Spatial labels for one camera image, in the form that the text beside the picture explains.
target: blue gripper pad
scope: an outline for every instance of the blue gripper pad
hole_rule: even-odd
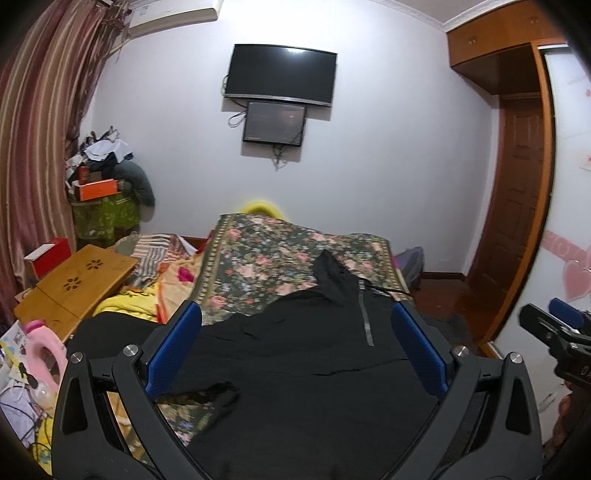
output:
[[[550,305],[548,305],[548,311],[552,316],[560,319],[566,323],[566,325],[576,330],[580,330],[585,324],[583,312],[560,299],[552,299]]]
[[[423,388],[439,400],[447,394],[447,366],[402,303],[392,308],[392,329]]]
[[[146,393],[152,400],[168,391],[189,349],[201,330],[201,309],[192,301],[185,301],[170,319],[174,322],[164,342],[147,364]]]

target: floral bedsheet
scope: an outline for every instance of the floral bedsheet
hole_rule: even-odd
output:
[[[312,265],[325,249],[352,273],[382,287],[408,291],[384,238],[329,235],[270,217],[231,214],[223,215],[212,233],[189,299],[201,306],[204,324],[236,312],[253,315],[281,296],[314,287]],[[412,300],[403,294],[392,296]],[[162,398],[158,406],[185,446],[213,414],[210,399],[201,399],[199,393]],[[133,431],[127,442],[137,459],[149,463]]]

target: small monitor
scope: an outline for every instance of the small monitor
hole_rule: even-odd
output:
[[[290,103],[248,102],[245,142],[300,147],[306,123],[306,107]]]

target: floral blanket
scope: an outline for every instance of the floral blanket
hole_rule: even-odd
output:
[[[408,291],[384,238],[365,233],[329,235],[271,217],[236,213],[223,215],[217,223],[189,298],[201,306],[207,325],[236,312],[253,315],[280,296],[314,287],[312,265],[322,250],[330,251],[355,275]]]
[[[156,282],[158,320],[168,323],[174,312],[193,291],[195,279],[201,271],[202,253],[171,263]]]

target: black tv screen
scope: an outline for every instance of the black tv screen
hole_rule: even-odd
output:
[[[225,96],[330,106],[336,57],[307,48],[235,45]]]
[[[243,140],[300,147],[305,123],[303,105],[248,102]]]

